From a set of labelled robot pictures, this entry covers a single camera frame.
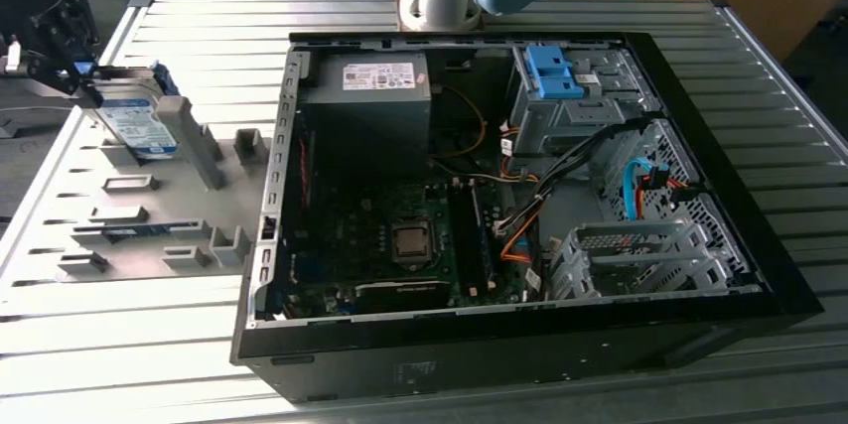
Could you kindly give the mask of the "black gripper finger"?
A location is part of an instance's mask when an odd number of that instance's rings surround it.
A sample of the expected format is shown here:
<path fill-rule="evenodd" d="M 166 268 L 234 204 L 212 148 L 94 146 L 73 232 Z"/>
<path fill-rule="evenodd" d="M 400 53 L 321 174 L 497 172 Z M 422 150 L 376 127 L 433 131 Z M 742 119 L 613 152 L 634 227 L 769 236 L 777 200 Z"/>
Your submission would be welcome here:
<path fill-rule="evenodd" d="M 102 104 L 102 96 L 96 91 L 92 79 L 81 75 L 74 66 L 61 69 L 56 62 L 34 59 L 28 63 L 26 74 L 46 92 L 53 91 L 61 97 L 77 100 L 80 106 Z"/>
<path fill-rule="evenodd" d="M 62 67 L 94 70 L 100 33 L 88 0 L 58 0 L 38 18 L 38 34 L 48 57 Z"/>

